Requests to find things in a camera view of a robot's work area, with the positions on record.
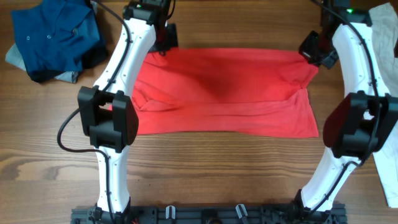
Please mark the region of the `red t-shirt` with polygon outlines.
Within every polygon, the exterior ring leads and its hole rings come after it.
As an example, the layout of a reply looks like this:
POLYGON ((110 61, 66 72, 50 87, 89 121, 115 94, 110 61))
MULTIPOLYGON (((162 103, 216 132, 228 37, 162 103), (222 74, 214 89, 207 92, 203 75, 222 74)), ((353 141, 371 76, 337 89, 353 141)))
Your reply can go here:
POLYGON ((228 131, 315 138, 307 87, 318 73, 297 52, 172 49, 147 54, 132 92, 138 133, 228 131))

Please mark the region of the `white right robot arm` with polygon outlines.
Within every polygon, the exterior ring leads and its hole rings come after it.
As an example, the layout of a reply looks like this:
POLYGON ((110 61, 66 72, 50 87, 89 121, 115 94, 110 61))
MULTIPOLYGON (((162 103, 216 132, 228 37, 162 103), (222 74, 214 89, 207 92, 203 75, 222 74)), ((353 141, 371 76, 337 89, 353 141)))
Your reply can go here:
POLYGON ((316 67, 331 68, 339 61, 345 98, 325 121, 325 152, 298 193, 305 217, 331 209, 352 171, 383 148, 397 122, 397 98, 391 96, 379 73, 369 13, 323 6, 321 22, 322 32, 309 33, 299 52, 316 67))

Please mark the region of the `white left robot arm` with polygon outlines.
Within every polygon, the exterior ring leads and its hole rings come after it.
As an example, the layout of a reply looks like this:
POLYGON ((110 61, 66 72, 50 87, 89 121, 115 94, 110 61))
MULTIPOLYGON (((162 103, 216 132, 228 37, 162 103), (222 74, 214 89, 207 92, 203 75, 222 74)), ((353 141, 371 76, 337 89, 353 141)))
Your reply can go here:
POLYGON ((105 71, 93 87, 78 93, 83 132, 96 150, 99 199, 89 211, 92 223, 129 223, 127 156, 139 120, 132 90, 149 52, 165 55, 178 45, 175 24, 168 24, 175 1, 131 1, 123 9, 122 30, 105 71))

